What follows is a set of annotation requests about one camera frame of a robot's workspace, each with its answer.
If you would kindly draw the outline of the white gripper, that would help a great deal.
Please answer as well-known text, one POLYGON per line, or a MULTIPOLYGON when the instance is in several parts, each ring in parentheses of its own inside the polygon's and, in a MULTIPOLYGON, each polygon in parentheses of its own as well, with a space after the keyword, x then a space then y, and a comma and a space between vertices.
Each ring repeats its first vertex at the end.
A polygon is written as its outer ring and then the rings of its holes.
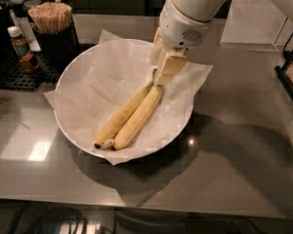
POLYGON ((185 67, 187 57, 168 49, 192 49, 200 45, 211 28, 211 22, 200 22, 183 15, 173 3, 166 0, 159 17, 149 63, 157 65, 154 78, 156 85, 167 85, 185 67))

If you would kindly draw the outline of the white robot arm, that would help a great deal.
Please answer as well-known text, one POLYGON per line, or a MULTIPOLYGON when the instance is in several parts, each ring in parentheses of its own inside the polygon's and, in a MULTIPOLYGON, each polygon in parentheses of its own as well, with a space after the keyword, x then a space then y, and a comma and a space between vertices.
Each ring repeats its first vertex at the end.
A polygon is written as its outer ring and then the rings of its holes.
MULTIPOLYGON (((167 85, 185 67, 185 52, 199 46, 228 0, 166 0, 159 16, 149 62, 156 85, 167 85)), ((271 0, 293 22, 293 0, 271 0)))

